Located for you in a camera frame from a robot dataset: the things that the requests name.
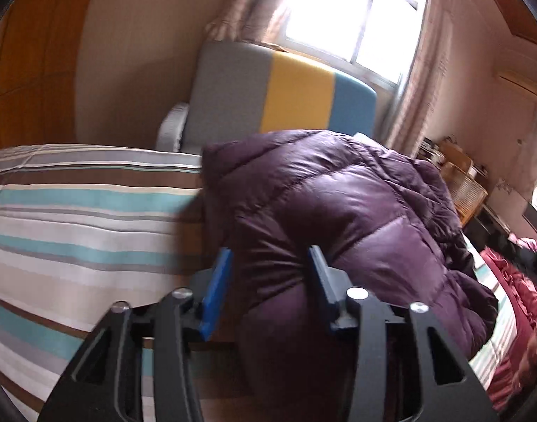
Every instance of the yellow stripe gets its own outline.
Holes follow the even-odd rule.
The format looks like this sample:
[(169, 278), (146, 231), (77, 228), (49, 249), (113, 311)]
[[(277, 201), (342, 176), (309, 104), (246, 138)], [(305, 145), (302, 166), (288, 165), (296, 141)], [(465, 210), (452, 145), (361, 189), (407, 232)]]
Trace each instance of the yellow stripe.
[(335, 75), (325, 65), (275, 52), (261, 122), (261, 133), (327, 128)]

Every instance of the curtain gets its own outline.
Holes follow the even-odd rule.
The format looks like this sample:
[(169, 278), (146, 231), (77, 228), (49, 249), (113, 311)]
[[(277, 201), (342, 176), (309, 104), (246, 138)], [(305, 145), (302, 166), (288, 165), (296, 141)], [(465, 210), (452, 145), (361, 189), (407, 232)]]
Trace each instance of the curtain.
[(286, 16), (286, 0), (233, 0), (221, 16), (206, 27), (215, 41), (271, 43)]
[(506, 184), (525, 200), (532, 199), (537, 186), (537, 114), (532, 129), (523, 142), (517, 161), (506, 179)]
[(415, 156), (434, 113), (452, 45), (452, 0), (427, 0), (409, 77), (384, 120), (382, 141)]

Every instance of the red cloth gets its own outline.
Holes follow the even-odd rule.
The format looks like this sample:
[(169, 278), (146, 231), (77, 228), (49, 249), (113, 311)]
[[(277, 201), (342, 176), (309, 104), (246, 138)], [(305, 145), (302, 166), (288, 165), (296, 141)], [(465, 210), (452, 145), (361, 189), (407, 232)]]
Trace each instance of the red cloth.
[(520, 368), (514, 375), (512, 387), (515, 393), (531, 388), (537, 382), (537, 328), (528, 342), (528, 348), (522, 357)]
[[(520, 243), (537, 251), (537, 241), (533, 239), (524, 239)], [(537, 327), (537, 289), (529, 278), (498, 253), (487, 248), (481, 252), (481, 257), (507, 293), (517, 320), (517, 338), (495, 371), (491, 385), (487, 389), (493, 407), (501, 411), (512, 395), (514, 390), (512, 379), (519, 370), (528, 342)]]

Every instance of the basket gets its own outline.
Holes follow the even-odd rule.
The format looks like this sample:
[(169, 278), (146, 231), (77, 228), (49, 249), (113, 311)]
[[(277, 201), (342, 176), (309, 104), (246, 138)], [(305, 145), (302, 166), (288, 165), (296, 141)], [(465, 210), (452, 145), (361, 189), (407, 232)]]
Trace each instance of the basket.
[(447, 162), (441, 170), (462, 226), (474, 216), (487, 196), (487, 191), (456, 165)]

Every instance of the red ruffled fabric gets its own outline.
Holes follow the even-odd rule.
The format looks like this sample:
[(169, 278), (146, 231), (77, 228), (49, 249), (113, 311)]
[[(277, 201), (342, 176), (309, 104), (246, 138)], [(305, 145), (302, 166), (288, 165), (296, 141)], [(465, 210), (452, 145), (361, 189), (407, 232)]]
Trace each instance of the red ruffled fabric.
[[(533, 239), (521, 239), (518, 244), (537, 252), (537, 241)], [(493, 250), (487, 248), (481, 252), (481, 256), (507, 293), (517, 319), (517, 338), (495, 371), (487, 389), (493, 407), (501, 411), (514, 392), (513, 380), (528, 349), (528, 342), (537, 330), (537, 288), (529, 278)]]

